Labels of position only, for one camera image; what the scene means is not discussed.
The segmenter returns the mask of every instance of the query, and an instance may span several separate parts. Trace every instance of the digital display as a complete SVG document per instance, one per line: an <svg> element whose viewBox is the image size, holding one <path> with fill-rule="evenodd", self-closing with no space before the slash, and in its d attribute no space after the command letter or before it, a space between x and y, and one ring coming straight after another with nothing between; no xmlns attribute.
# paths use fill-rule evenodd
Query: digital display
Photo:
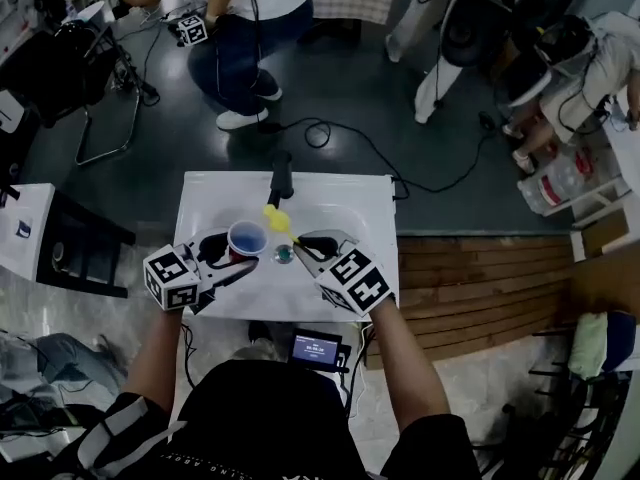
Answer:
<svg viewBox="0 0 640 480"><path fill-rule="evenodd" d="M293 344L293 357L303 361L315 363L335 364L338 353L338 343L335 341L296 336Z"/></svg>

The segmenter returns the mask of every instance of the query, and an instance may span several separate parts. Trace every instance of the box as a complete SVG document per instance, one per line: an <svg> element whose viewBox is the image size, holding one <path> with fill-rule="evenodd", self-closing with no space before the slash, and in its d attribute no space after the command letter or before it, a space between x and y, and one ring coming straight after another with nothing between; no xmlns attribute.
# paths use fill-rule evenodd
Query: box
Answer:
<svg viewBox="0 0 640 480"><path fill-rule="evenodd" d="M193 46L207 40L207 28L199 16L190 16L178 22L178 31L185 46Z"/></svg>
<svg viewBox="0 0 640 480"><path fill-rule="evenodd" d="M392 293L382 265L362 242L322 272L315 284L334 306L361 317Z"/></svg>
<svg viewBox="0 0 640 480"><path fill-rule="evenodd" d="M163 310L195 304L200 278L171 245L148 256L143 261L144 284Z"/></svg>

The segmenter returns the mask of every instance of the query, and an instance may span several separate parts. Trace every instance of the white sneaker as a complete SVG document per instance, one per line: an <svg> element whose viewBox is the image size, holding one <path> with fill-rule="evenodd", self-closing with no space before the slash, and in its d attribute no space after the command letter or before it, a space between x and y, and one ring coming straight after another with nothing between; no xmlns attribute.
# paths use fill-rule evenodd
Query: white sneaker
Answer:
<svg viewBox="0 0 640 480"><path fill-rule="evenodd" d="M521 156L518 154L518 150L516 149L513 153L511 153L511 157L515 160L518 167L522 169L528 175L536 172L536 168L533 165L533 161L529 155Z"/></svg>
<svg viewBox="0 0 640 480"><path fill-rule="evenodd" d="M256 94L256 96L267 101L278 101L280 98L282 98L282 89L278 87L278 92L272 94L271 96L262 96L261 94Z"/></svg>
<svg viewBox="0 0 640 480"><path fill-rule="evenodd" d="M520 130L514 130L513 128L511 128L511 125L509 123L505 124L502 127L502 133L508 135L509 137L513 137L514 139L524 139L523 133Z"/></svg>
<svg viewBox="0 0 640 480"><path fill-rule="evenodd" d="M222 131L229 132L249 126L250 124L256 124L259 121L264 121L267 117L269 117L269 111L266 108L259 114L253 114L251 116L243 116L237 112L227 110L218 116L216 124Z"/></svg>
<svg viewBox="0 0 640 480"><path fill-rule="evenodd" d="M400 58L402 57L402 54L398 51L394 51L394 48L391 44L392 41L393 41L393 37L391 37L391 34L386 36L384 38L384 49L387 52L387 57L389 57L389 60L394 64L397 64L398 62L400 62Z"/></svg>

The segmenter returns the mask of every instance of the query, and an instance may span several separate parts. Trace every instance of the jeans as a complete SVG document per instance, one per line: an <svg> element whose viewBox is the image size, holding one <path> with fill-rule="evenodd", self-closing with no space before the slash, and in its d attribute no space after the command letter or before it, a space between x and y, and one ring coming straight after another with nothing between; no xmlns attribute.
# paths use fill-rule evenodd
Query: jeans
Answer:
<svg viewBox="0 0 640 480"><path fill-rule="evenodd" d="M51 384L54 381L92 380L102 384L115 397L125 376L105 355L94 352L68 334L51 334L36 340L38 371Z"/></svg>
<svg viewBox="0 0 640 480"><path fill-rule="evenodd" d="M311 0L285 16L260 21L261 58L299 39L312 22ZM257 95L278 92L278 83L268 71L257 68L256 60L255 23L224 15L212 37L191 50L189 72L205 94L233 112L251 116L264 110Z"/></svg>

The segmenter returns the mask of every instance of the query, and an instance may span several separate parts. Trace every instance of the wooden floor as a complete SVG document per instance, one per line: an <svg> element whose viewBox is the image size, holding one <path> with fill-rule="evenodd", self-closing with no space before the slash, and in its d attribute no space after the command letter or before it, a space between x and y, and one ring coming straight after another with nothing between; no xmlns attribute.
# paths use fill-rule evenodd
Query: wooden floor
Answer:
<svg viewBox="0 0 640 480"><path fill-rule="evenodd" d="M400 309L433 360L551 326L573 263L568 236L398 238L398 250ZM375 340L367 366L382 367Z"/></svg>

